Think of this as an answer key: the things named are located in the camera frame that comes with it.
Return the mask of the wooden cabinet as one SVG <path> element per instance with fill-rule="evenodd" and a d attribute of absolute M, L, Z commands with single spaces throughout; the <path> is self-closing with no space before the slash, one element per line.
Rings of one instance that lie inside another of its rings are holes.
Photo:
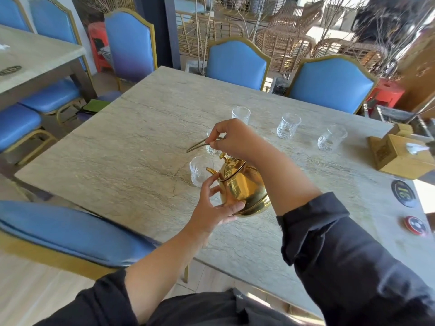
<path fill-rule="evenodd" d="M 398 72 L 404 93 L 394 108 L 415 113 L 435 96 L 435 20 L 400 59 Z"/>

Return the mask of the person's left forearm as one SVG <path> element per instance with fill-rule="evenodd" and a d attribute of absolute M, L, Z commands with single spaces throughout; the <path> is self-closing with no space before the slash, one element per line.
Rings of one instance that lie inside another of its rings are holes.
<path fill-rule="evenodd" d="M 213 229 L 190 221 L 177 235 L 126 269 L 124 284 L 140 325 L 149 320 Z"/>

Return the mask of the blue padded chair gold frame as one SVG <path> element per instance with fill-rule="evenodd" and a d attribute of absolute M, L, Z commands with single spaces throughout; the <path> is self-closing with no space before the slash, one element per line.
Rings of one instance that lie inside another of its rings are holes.
<path fill-rule="evenodd" d="M 118 90 L 97 99 L 112 102 L 122 94 L 122 81 L 136 85 L 157 69 L 155 29 L 153 24 L 126 8 L 106 14 L 105 27 Z"/>
<path fill-rule="evenodd" d="M 33 32 L 19 0 L 0 0 L 0 25 Z M 58 140 L 42 126 L 42 117 L 20 104 L 0 111 L 0 154 L 10 153 L 30 139 L 40 139 L 41 144 L 22 157 L 18 166 L 28 164 L 50 143 Z"/>
<path fill-rule="evenodd" d="M 0 250 L 97 280 L 159 244 L 108 219 L 46 203 L 0 200 Z"/>
<path fill-rule="evenodd" d="M 356 59 L 327 55 L 301 60 L 285 97 L 356 114 L 378 82 Z"/>
<path fill-rule="evenodd" d="M 232 36 L 208 44 L 205 76 L 260 91 L 270 64 L 271 57 L 253 42 Z"/>
<path fill-rule="evenodd" d="M 71 10 L 57 0 L 30 0 L 30 10 L 38 34 L 83 45 Z M 42 115 L 54 115 L 60 125 L 68 128 L 68 122 L 75 120 L 77 115 L 62 120 L 62 113 L 70 107 L 78 112 L 83 101 L 73 80 L 64 78 L 23 99 L 19 104 Z"/>

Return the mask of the wooden tissue box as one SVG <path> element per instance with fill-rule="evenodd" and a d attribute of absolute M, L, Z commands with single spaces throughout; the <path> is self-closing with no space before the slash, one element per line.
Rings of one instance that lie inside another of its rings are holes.
<path fill-rule="evenodd" d="M 408 180 L 417 180 L 435 170 L 435 159 L 430 150 L 417 155 L 410 154 L 405 147 L 407 142 L 426 145 L 413 137 L 414 130 L 408 124 L 394 124 L 381 138 L 367 137 L 372 152 L 375 169 Z"/>

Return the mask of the person's right forearm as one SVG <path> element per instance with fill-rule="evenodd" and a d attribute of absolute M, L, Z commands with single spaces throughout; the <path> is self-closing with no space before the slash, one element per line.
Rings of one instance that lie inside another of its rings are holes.
<path fill-rule="evenodd" d="M 276 148 L 254 166 L 283 233 L 283 260 L 301 279 L 307 273 L 316 280 L 353 282 L 376 271 L 378 242 L 351 219 L 333 192 L 322 193 Z"/>

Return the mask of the green folded cloth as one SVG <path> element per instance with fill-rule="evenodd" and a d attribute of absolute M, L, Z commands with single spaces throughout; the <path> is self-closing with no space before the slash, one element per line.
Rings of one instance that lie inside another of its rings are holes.
<path fill-rule="evenodd" d="M 100 99 L 91 99 L 90 102 L 79 109 L 79 115 L 93 116 L 103 110 L 111 102 Z"/>

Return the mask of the golden metal teapot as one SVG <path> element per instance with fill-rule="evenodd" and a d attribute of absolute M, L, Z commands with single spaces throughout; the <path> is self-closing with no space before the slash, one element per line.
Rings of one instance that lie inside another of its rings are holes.
<path fill-rule="evenodd" d="M 236 214 L 240 218 L 251 217 L 267 210 L 271 202 L 259 171 L 246 161 L 230 157 L 226 153 L 221 153 L 219 158 L 223 160 L 220 170 L 207 170 L 220 175 L 217 182 L 225 191 L 220 193 L 221 203 L 225 203 L 227 198 L 244 202 L 244 208 Z"/>

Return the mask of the clear patterned tea glass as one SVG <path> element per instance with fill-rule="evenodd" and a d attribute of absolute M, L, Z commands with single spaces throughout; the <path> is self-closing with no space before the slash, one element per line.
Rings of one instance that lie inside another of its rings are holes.
<path fill-rule="evenodd" d="M 247 107 L 237 106 L 232 109 L 231 118 L 239 119 L 245 125 L 248 125 L 251 116 L 251 111 Z"/>
<path fill-rule="evenodd" d="M 214 166 L 214 159 L 209 156 L 194 157 L 189 164 L 193 185 L 200 188 L 204 181 L 213 175 L 207 168 L 213 170 Z"/>
<path fill-rule="evenodd" d="M 213 129 L 210 129 L 210 130 L 207 132 L 207 137 L 210 136 L 210 134 L 212 133 L 212 131 L 213 131 Z M 209 144 L 206 144 L 206 151 L 207 151 L 208 154 L 210 154 L 210 155 L 213 156 L 213 157 L 219 157 L 220 154 L 222 153 L 220 150 L 216 150 L 216 149 L 212 148 Z"/>
<path fill-rule="evenodd" d="M 281 122 L 276 128 L 276 134 L 280 139 L 289 140 L 293 138 L 302 119 L 294 113 L 286 113 L 282 116 Z"/>
<path fill-rule="evenodd" d="M 326 131 L 318 138 L 317 146 L 321 151 L 332 152 L 347 136 L 348 133 L 343 126 L 332 124 L 329 125 Z"/>

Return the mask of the person's black shirt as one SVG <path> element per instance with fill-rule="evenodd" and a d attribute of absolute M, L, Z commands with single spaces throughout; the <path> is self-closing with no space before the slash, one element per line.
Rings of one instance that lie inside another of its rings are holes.
<path fill-rule="evenodd" d="M 435 326 L 435 291 L 350 218 L 333 192 L 277 216 L 283 260 L 327 326 Z M 139 325 L 125 270 L 34 326 L 296 326 L 237 289 L 169 298 Z"/>

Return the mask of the person's left hand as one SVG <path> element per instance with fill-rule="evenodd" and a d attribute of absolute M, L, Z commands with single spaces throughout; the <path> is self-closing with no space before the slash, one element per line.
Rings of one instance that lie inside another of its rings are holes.
<path fill-rule="evenodd" d="M 214 206 L 211 201 L 210 204 L 201 204 L 198 201 L 182 232 L 190 236 L 205 237 L 210 235 L 218 225 L 232 221 L 244 206 L 244 202 L 234 198 L 227 198 L 225 203 L 218 206 Z"/>

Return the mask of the black round table sign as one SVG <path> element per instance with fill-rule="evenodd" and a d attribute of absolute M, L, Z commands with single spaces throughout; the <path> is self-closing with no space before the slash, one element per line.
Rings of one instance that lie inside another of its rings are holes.
<path fill-rule="evenodd" d="M 394 180 L 391 183 L 391 190 L 396 199 L 408 208 L 415 208 L 417 205 L 417 196 L 414 190 L 402 180 Z"/>

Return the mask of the white paper tissue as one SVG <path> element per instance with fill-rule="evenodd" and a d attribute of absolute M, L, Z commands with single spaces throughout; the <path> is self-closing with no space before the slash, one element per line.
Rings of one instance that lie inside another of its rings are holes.
<path fill-rule="evenodd" d="M 429 147 L 427 147 L 427 145 L 425 144 L 421 145 L 421 144 L 411 143 L 411 142 L 407 142 L 405 144 L 405 147 L 406 150 L 412 155 L 417 155 L 418 153 L 429 150 Z"/>

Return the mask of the person's right hand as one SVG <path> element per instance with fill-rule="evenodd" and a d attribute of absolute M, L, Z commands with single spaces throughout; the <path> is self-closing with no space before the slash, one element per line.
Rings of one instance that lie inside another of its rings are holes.
<path fill-rule="evenodd" d="M 225 137 L 227 148 L 214 148 L 234 158 L 242 159 L 256 165 L 262 158 L 275 152 L 275 147 L 258 136 L 248 125 L 239 119 L 230 119 L 215 124 L 209 137 Z"/>

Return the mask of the red plastic stool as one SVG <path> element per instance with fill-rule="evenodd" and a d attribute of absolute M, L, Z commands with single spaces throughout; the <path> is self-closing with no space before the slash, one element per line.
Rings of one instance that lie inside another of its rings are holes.
<path fill-rule="evenodd" d="M 380 78 L 367 101 L 374 99 L 378 105 L 394 108 L 404 93 L 405 89 L 396 81 Z"/>
<path fill-rule="evenodd" d="M 90 47 L 97 72 L 103 69 L 112 69 L 109 62 L 100 54 L 101 48 L 109 45 L 104 22 L 93 22 L 87 27 Z"/>

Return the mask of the red and black round coaster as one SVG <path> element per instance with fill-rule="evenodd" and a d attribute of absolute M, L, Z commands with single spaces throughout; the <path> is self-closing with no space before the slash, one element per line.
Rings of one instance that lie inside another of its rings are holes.
<path fill-rule="evenodd" d="M 426 224 L 417 217 L 406 216 L 404 218 L 404 225 L 411 233 L 415 235 L 426 236 L 428 233 Z"/>

